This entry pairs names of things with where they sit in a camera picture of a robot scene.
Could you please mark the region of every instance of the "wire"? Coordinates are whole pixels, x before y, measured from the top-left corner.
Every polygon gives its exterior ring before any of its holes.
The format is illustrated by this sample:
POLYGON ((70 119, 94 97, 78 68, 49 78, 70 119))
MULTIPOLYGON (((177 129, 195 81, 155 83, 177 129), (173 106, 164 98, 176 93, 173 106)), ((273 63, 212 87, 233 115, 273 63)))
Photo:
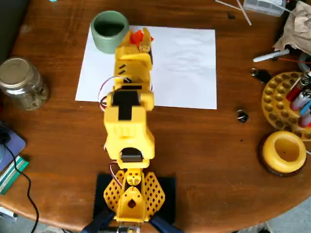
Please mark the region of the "wire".
POLYGON ((105 112, 105 110, 106 110, 106 108, 107 108, 107 102, 106 102, 107 94, 106 94, 105 96, 103 96, 103 95, 102 95, 102 91, 103 91, 103 88, 104 88, 105 84, 107 84, 107 82, 108 82, 109 80, 113 79, 113 78, 121 78, 121 79, 124 79, 124 81, 125 81, 126 83, 131 83, 131 82, 132 82, 132 81, 131 81, 129 78, 127 78, 127 77, 112 76, 112 77, 108 78, 108 79, 102 84, 102 86, 101 86, 101 88, 100 88, 100 90, 99 90, 99 92, 98 92, 98 97, 97 97, 97 99, 98 99, 99 107, 100 107, 100 109, 101 109, 103 112, 105 112))
POLYGON ((112 177, 115 179, 115 181, 118 183, 118 185, 120 185, 120 186, 122 187, 121 182, 118 180, 118 178, 116 177, 116 175, 113 173, 112 166, 111 166, 111 165, 117 164, 117 163, 118 163, 118 162, 116 162, 116 161, 111 162, 111 163, 109 164, 109 169, 110 169, 110 172, 111 172, 112 177))
POLYGON ((63 233, 67 233, 67 232, 73 233, 72 231, 69 231, 69 230, 67 230, 67 229, 63 229, 63 228, 62 228, 62 230, 63 230, 63 233))
POLYGON ((16 159, 15 159, 14 154, 12 153, 12 151, 8 148, 8 146, 7 146, 6 144, 3 144, 3 145, 4 145, 4 147, 10 152, 10 154, 11 154, 11 156, 12 156, 12 158, 13 158, 15 170, 16 170, 19 174, 23 175, 23 176, 28 180, 28 183, 29 183, 29 184, 28 184, 28 190, 27 190, 27 197, 28 197, 29 202, 33 205, 33 207, 34 207, 34 209, 35 209, 35 214, 36 214, 35 224, 34 224, 33 229, 31 230, 31 233, 34 233, 34 232, 35 232, 35 229, 37 228, 38 221, 39 221, 39 211, 38 211, 38 208, 36 207, 34 201, 33 201, 33 200, 31 199, 31 197, 30 197, 31 180, 30 180, 30 178, 29 178, 24 172, 20 171, 20 170, 17 168, 16 159))
POLYGON ((286 59, 286 58, 278 58, 278 60, 287 61, 287 62, 298 62, 298 63, 304 63, 304 64, 311 64, 311 62, 304 62, 304 61, 292 60, 292 59, 286 59))

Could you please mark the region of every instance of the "marker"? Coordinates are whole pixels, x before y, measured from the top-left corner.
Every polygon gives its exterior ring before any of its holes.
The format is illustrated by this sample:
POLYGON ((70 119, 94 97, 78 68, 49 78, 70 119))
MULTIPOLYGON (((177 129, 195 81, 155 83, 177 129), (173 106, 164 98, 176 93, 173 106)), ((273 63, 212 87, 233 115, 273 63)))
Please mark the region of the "marker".
POLYGON ((286 54, 289 54, 289 53, 290 53, 289 49, 280 50, 280 51, 272 52, 272 53, 269 53, 269 54, 266 54, 266 55, 263 55, 263 56, 255 57, 253 59, 253 62, 262 62, 262 61, 265 61, 265 60, 268 60, 268 59, 272 59, 272 58, 275 58, 275 57, 280 57, 280 56, 283 56, 283 55, 286 55, 286 54))

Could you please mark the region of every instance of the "floor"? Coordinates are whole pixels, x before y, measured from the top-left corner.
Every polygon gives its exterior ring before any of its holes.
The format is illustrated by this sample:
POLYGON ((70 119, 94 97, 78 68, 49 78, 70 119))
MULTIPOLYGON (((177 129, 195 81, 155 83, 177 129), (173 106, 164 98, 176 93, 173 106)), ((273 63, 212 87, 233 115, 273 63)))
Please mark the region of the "floor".
MULTIPOLYGON (((0 233, 30 233, 33 224, 32 220, 21 216, 17 217, 15 223, 0 219, 0 233)), ((268 225, 272 233, 311 232, 311 197, 290 211, 271 219, 268 225)), ((35 233, 63 233, 63 231, 40 223, 35 233)))

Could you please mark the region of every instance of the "green cup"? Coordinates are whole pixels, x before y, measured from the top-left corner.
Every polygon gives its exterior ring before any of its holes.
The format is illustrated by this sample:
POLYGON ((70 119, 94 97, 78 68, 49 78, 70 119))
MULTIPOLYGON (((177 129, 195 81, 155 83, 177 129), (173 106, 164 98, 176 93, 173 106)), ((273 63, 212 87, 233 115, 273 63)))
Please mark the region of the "green cup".
POLYGON ((103 11, 91 22, 95 45, 107 54, 115 53, 128 30, 127 18, 117 11, 103 11))

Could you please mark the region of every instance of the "wooden table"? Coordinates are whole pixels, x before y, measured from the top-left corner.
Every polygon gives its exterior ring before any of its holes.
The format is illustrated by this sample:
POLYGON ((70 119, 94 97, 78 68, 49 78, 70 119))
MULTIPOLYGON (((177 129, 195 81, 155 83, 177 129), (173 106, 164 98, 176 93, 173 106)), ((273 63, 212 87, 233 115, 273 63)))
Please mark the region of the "wooden table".
MULTIPOLYGON (((109 9, 134 25, 216 30, 217 110, 156 107, 148 114, 155 137, 150 170, 177 178, 176 226, 189 233, 238 230, 311 194, 311 163, 294 177, 280 178, 257 160, 260 140, 274 129, 261 111, 264 85, 248 71, 255 65, 272 75, 297 70, 288 62, 252 62, 272 51, 279 18, 249 12, 249 26, 240 11, 212 0, 32 0, 12 55, 38 67, 51 97, 34 112, 6 103, 1 119, 27 140, 22 155, 30 161, 25 172, 41 222, 81 230, 92 219, 97 174, 108 173, 103 114, 96 103, 74 99, 90 21, 109 9), (236 119, 239 107, 249 114, 245 124, 236 119)), ((34 219, 27 185, 18 178, 0 205, 34 219)))

